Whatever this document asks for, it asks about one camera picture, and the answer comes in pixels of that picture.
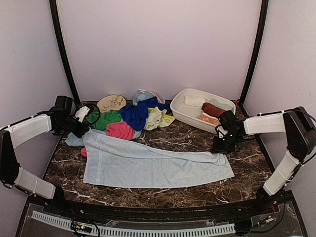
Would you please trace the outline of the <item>large pale blue towel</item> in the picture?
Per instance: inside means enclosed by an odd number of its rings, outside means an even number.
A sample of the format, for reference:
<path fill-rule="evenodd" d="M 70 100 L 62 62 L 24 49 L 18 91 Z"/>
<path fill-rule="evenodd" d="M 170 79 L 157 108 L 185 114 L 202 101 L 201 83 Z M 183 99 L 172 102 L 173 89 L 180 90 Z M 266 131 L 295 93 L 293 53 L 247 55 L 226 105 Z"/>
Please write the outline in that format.
<path fill-rule="evenodd" d="M 83 181 L 116 188 L 185 188 L 234 177 L 227 157 L 210 152 L 174 152 L 107 136 L 94 129 L 83 137 Z"/>

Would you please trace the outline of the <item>grey-blue towel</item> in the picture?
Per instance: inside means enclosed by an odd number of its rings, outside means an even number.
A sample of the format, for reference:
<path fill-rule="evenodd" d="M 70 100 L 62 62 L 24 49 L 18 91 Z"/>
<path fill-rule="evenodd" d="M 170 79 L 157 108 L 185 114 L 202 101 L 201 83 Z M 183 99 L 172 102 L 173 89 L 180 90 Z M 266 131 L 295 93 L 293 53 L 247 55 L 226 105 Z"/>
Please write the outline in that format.
<path fill-rule="evenodd" d="M 134 137 L 132 138 L 132 140 L 138 138 L 140 135 L 141 135 L 141 131 L 135 131 Z M 78 138 L 73 133 L 68 134 L 67 139 L 65 140 L 65 143 L 71 147 L 84 147 L 83 137 Z"/>

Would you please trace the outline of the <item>brown rolled towel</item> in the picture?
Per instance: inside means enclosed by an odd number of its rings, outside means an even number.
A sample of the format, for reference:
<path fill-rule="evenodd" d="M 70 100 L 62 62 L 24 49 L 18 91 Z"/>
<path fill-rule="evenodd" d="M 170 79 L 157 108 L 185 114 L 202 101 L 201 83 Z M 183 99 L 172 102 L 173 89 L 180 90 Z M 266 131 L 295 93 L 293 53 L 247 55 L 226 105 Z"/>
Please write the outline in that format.
<path fill-rule="evenodd" d="M 225 112 L 225 110 L 218 108 L 207 102 L 203 103 L 201 109 L 203 110 L 204 113 L 215 118 L 219 118 L 219 116 Z"/>

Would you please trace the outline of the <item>orange patterned rolled towel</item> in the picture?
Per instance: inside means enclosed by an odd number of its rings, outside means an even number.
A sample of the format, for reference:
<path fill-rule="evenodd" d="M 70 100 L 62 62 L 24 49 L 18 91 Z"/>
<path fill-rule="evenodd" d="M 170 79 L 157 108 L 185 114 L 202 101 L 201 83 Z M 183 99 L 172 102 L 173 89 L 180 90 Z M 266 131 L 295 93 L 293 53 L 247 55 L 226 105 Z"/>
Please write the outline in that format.
<path fill-rule="evenodd" d="M 204 122 L 213 124 L 213 125 L 215 125 L 215 126 L 220 125 L 220 121 L 218 120 L 218 118 L 213 117 L 213 116 L 210 116 L 210 115 L 208 115 L 208 114 L 206 114 L 206 113 L 202 113 L 202 114 L 198 117 L 198 119 L 201 120 L 201 121 L 204 121 Z"/>

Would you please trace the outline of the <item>pale green rolled towel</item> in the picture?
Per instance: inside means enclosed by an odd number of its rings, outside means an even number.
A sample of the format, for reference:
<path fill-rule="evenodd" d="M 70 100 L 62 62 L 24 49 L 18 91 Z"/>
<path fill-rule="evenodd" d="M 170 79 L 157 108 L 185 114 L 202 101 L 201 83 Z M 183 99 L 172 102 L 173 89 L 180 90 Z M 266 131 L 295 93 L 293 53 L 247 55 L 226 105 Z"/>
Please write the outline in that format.
<path fill-rule="evenodd" d="M 215 98 L 212 98 L 210 99 L 209 101 L 210 104 L 224 110 L 224 111 L 228 111 L 228 110 L 231 110 L 232 107 L 229 105 L 229 104 L 226 104 L 226 103 L 220 103 L 218 102 Z"/>

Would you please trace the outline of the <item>beige bird-painted plate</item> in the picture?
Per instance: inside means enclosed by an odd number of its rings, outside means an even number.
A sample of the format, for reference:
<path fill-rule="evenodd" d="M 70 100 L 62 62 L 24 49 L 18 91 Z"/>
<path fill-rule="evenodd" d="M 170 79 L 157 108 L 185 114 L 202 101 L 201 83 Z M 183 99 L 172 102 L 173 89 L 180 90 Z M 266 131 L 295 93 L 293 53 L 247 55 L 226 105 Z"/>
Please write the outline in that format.
<path fill-rule="evenodd" d="M 101 113 L 106 113 L 110 110 L 119 111 L 124 106 L 126 106 L 126 99 L 121 95 L 109 95 L 97 103 Z"/>

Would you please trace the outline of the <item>white plastic basin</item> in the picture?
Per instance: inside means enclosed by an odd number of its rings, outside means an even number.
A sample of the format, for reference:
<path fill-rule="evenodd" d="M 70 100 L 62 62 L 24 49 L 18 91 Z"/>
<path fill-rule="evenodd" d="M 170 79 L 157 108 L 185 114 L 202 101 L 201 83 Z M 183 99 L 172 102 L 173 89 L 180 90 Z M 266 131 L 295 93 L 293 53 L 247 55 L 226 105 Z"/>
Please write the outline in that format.
<path fill-rule="evenodd" d="M 206 99 L 206 102 L 208 103 L 211 102 L 211 99 L 216 99 L 217 102 L 228 105 L 232 112 L 234 114 L 236 113 L 236 106 L 234 102 L 229 99 L 193 88 L 183 89 L 173 98 L 170 103 L 170 108 L 172 110 L 173 116 L 177 120 L 201 130 L 216 134 L 216 125 L 200 120 L 198 117 L 202 115 L 201 106 L 195 107 L 185 105 L 185 96 L 201 97 Z"/>

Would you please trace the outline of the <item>white rolled towel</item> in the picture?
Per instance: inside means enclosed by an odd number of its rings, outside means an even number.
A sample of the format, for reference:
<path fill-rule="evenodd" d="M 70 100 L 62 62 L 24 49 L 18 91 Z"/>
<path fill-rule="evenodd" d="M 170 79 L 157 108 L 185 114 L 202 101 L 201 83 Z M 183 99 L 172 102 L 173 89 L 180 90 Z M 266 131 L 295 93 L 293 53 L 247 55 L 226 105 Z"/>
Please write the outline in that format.
<path fill-rule="evenodd" d="M 202 107 L 205 102 L 205 98 L 202 97 L 189 95 L 184 96 L 184 104 L 187 106 Z"/>

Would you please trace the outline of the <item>pink towel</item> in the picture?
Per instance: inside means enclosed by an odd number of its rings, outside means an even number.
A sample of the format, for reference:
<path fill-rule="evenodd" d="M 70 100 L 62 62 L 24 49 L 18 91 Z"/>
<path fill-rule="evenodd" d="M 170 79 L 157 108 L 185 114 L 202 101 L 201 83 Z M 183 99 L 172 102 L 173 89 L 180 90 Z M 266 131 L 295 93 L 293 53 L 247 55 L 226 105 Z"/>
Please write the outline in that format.
<path fill-rule="evenodd" d="M 134 129 L 126 122 L 109 124 L 106 131 L 90 129 L 82 137 L 87 161 L 127 158 L 133 138 Z"/>

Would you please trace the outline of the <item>royal blue towel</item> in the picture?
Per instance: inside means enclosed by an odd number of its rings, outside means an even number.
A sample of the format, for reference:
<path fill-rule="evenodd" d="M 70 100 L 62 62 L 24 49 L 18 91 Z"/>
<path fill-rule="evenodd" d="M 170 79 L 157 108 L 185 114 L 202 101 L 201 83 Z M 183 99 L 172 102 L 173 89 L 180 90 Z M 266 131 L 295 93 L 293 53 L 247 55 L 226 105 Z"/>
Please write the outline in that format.
<path fill-rule="evenodd" d="M 171 111 L 169 104 L 158 102 L 157 97 L 139 101 L 137 105 L 126 105 L 119 110 L 119 114 L 124 122 L 126 122 L 135 131 L 141 131 L 145 127 L 146 120 L 149 116 L 148 108 L 158 107 L 160 110 L 166 109 Z"/>

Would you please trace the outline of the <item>pale yellow patterned towel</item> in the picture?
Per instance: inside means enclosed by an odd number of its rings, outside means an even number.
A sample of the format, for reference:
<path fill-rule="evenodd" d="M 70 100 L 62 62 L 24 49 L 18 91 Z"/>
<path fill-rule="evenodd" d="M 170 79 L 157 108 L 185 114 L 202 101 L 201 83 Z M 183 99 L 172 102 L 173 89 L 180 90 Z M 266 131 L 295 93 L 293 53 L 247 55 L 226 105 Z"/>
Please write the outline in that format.
<path fill-rule="evenodd" d="M 170 126 L 175 117 L 167 115 L 167 109 L 160 110 L 158 107 L 148 108 L 148 118 L 146 120 L 144 130 L 151 131 L 158 127 Z"/>

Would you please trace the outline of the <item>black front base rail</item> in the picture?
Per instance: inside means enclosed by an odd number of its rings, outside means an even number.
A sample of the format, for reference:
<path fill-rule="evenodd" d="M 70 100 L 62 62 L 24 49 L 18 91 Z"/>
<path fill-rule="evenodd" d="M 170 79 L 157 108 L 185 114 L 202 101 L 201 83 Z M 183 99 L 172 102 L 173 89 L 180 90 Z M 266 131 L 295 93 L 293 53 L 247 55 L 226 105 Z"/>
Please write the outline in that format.
<path fill-rule="evenodd" d="M 254 200 L 240 203 L 198 206 L 188 208 L 132 208 L 89 204 L 66 200 L 62 193 L 47 204 L 51 209 L 78 218 L 100 221 L 102 217 L 129 221 L 190 221 L 215 218 L 241 221 L 259 215 L 252 206 Z"/>

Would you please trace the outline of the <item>black left frame post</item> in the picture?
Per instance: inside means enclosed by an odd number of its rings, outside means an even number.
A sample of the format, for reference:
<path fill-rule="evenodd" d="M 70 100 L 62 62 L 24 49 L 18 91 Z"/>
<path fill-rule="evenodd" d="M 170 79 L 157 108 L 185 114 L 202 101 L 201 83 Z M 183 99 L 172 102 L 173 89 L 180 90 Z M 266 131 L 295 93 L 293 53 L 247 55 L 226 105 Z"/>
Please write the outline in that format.
<path fill-rule="evenodd" d="M 75 85 L 75 81 L 72 75 L 69 59 L 66 52 L 66 47 L 65 47 L 65 43 L 63 39 L 63 34 L 62 34 L 62 29 L 61 29 L 59 14 L 58 14 L 57 1 L 50 0 L 49 5 L 50 5 L 50 12 L 51 12 L 51 17 L 52 17 L 53 27 L 55 31 L 55 37 L 57 40 L 57 45 L 59 48 L 59 53 L 60 53 L 63 67 L 64 67 L 66 79 L 67 79 L 72 97 L 75 101 L 75 104 L 79 105 L 80 104 L 79 93 Z"/>

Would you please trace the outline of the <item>black frame post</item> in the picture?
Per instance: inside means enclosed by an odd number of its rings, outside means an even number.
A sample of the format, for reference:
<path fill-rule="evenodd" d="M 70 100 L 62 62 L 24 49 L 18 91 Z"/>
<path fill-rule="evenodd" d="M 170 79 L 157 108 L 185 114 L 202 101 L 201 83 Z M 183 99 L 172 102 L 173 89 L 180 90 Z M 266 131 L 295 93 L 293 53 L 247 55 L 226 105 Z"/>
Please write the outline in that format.
<path fill-rule="evenodd" d="M 261 1 L 261 8 L 260 8 L 260 15 L 259 15 L 259 21 L 258 21 L 258 27 L 256 31 L 256 37 L 254 41 L 254 46 L 251 54 L 251 59 L 249 62 L 249 67 L 247 70 L 245 82 L 242 88 L 242 92 L 239 98 L 239 103 L 244 104 L 250 89 L 250 85 L 252 82 L 252 78 L 254 75 L 257 59 L 260 52 L 261 42 L 264 34 L 264 28 L 266 23 L 266 17 L 268 12 L 268 6 L 269 6 L 269 0 L 262 0 Z"/>
<path fill-rule="evenodd" d="M 66 47 L 65 47 L 65 43 L 63 39 L 63 34 L 62 34 L 62 29 L 61 29 L 59 14 L 58 14 L 57 1 L 50 0 L 49 5 L 50 5 L 50 12 L 51 12 L 51 17 L 52 17 L 53 27 L 55 31 L 55 37 L 57 40 L 57 45 L 59 48 L 59 53 L 60 53 L 63 67 L 64 67 L 66 79 L 67 79 L 72 97 L 75 101 L 75 104 L 79 105 L 80 104 L 79 93 L 75 85 L 75 81 L 72 75 L 69 59 L 66 52 Z"/>

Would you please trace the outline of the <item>black right frame post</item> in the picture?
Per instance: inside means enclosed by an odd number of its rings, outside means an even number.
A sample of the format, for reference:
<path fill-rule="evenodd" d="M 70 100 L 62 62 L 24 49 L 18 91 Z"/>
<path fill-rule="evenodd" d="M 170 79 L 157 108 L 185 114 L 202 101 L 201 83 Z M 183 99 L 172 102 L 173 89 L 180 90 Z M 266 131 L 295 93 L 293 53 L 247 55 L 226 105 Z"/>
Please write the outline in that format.
<path fill-rule="evenodd" d="M 269 6 L 269 0 L 262 0 L 261 1 L 261 8 L 260 8 L 260 15 L 259 15 L 259 21 L 258 21 L 258 27 L 256 31 L 256 37 L 254 41 L 254 46 L 251 54 L 251 59 L 249 62 L 249 67 L 247 70 L 245 82 L 242 88 L 242 92 L 239 98 L 239 103 L 244 104 L 250 89 L 250 85 L 252 82 L 252 78 L 254 75 L 257 59 L 260 52 L 261 42 L 264 34 L 264 28 L 266 23 L 266 17 L 268 12 L 268 6 Z"/>

